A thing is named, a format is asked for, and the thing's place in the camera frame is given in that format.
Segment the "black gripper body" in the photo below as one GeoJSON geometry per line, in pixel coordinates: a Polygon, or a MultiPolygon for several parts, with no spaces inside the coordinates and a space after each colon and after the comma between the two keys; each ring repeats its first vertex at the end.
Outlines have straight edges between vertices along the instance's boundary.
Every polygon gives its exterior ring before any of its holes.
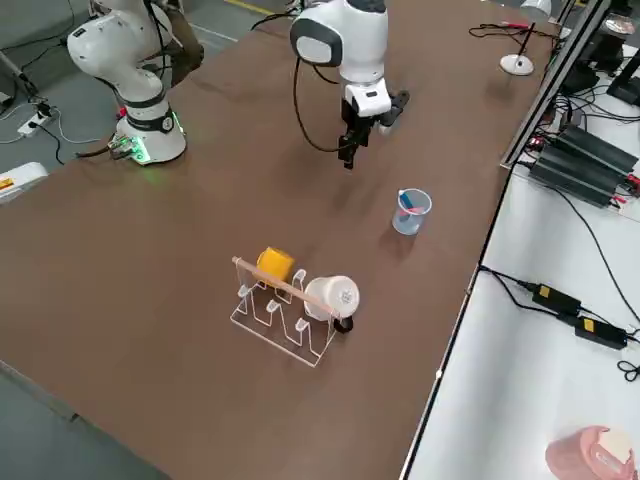
{"type": "Polygon", "coordinates": [[[405,106],[410,100],[410,93],[407,90],[401,90],[397,94],[391,96],[391,109],[380,117],[381,126],[392,126],[398,117],[403,113],[405,106]]]}
{"type": "Polygon", "coordinates": [[[360,115],[360,109],[355,99],[341,100],[341,119],[345,124],[347,134],[367,134],[373,121],[370,116],[360,115]]]}

